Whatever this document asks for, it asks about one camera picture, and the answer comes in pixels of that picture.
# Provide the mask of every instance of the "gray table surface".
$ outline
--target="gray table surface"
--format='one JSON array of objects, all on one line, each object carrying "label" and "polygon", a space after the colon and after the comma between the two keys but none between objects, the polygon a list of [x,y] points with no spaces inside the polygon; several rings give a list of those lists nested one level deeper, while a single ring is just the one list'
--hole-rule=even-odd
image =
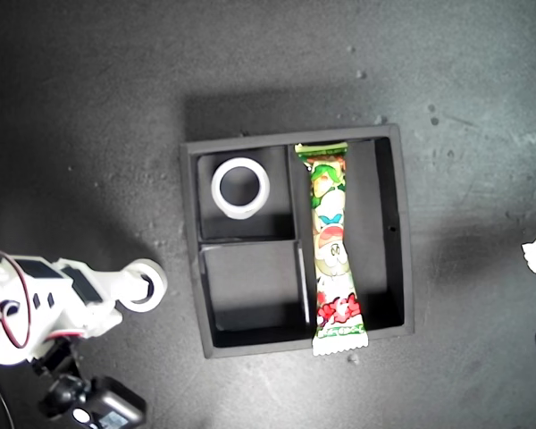
[{"label": "gray table surface", "polygon": [[[376,121],[401,128],[416,334],[205,360],[180,142]],[[163,262],[163,304],[81,348],[148,427],[536,428],[535,237],[536,0],[0,1],[0,248]],[[27,366],[0,383],[18,428],[69,427]]]}]

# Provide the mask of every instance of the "red wire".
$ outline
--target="red wire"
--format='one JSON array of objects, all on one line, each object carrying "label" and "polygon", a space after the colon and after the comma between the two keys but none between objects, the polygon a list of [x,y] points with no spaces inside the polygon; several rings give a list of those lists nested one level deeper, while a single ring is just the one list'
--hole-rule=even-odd
[{"label": "red wire", "polygon": [[8,326],[8,323],[6,322],[6,315],[4,313],[2,313],[0,323],[2,324],[2,327],[4,328],[4,332],[6,333],[6,336],[8,337],[8,340],[10,340],[12,345],[16,349],[24,349],[29,343],[29,332],[30,332],[31,325],[32,325],[32,314],[31,314],[31,304],[29,303],[28,285],[26,284],[26,279],[24,279],[24,272],[22,271],[20,265],[18,265],[18,263],[14,261],[13,258],[5,254],[1,250],[0,250],[0,257],[8,261],[8,263],[12,266],[14,271],[18,274],[18,277],[20,278],[21,286],[24,289],[24,295],[26,296],[26,306],[28,308],[28,330],[26,331],[26,340],[22,344],[20,344],[18,340],[16,340],[16,337],[14,337],[12,330],[10,329],[10,326]]},{"label": "red wire", "polygon": [[54,340],[60,337],[83,337],[83,332],[53,332],[46,337],[46,340]]}]

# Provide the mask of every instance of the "white ring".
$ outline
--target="white ring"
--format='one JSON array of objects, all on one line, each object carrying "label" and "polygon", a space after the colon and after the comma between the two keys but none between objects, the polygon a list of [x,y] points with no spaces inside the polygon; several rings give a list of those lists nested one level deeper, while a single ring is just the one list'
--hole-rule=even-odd
[{"label": "white ring", "polygon": [[71,413],[73,414],[73,418],[75,418],[78,422],[80,422],[82,424],[85,424],[89,420],[91,420],[91,416],[84,409],[75,408]]},{"label": "white ring", "polygon": [[[222,178],[230,170],[239,167],[244,167],[252,171],[258,178],[259,184],[258,195],[256,195],[256,197],[248,204],[243,206],[235,206],[229,203],[221,193]],[[213,193],[214,203],[216,203],[218,208],[220,208],[225,215],[231,219],[244,220],[255,214],[264,206],[264,204],[266,204],[268,195],[270,194],[270,180],[268,179],[266,170],[253,159],[232,158],[221,164],[221,166],[216,169],[216,172],[214,172],[211,191]]]}]

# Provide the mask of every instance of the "green packaging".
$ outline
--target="green packaging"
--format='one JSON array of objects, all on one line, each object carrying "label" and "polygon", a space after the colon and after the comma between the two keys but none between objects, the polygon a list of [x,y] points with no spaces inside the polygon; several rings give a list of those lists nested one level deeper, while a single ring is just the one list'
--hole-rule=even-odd
[{"label": "green packaging", "polygon": [[311,174],[312,225],[317,280],[315,356],[368,344],[361,306],[343,244],[348,143],[296,145]]}]

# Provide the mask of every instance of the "cartoon character print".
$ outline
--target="cartoon character print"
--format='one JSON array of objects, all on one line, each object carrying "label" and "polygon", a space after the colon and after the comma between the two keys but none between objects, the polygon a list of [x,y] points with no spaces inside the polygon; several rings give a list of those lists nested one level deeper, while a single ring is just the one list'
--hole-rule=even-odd
[{"label": "cartoon character print", "polygon": [[345,163],[331,157],[312,170],[312,216],[315,265],[319,273],[333,276],[349,272],[348,254],[343,245],[343,218],[346,204]]},{"label": "cartoon character print", "polygon": [[312,212],[315,266],[329,276],[349,272],[348,253],[343,244],[345,195],[343,190],[329,191]]},{"label": "cartoon character print", "polygon": [[336,297],[331,302],[326,302],[326,299],[325,293],[318,293],[318,326],[324,327],[327,323],[344,324],[351,317],[361,315],[361,307],[353,292],[346,299]]}]

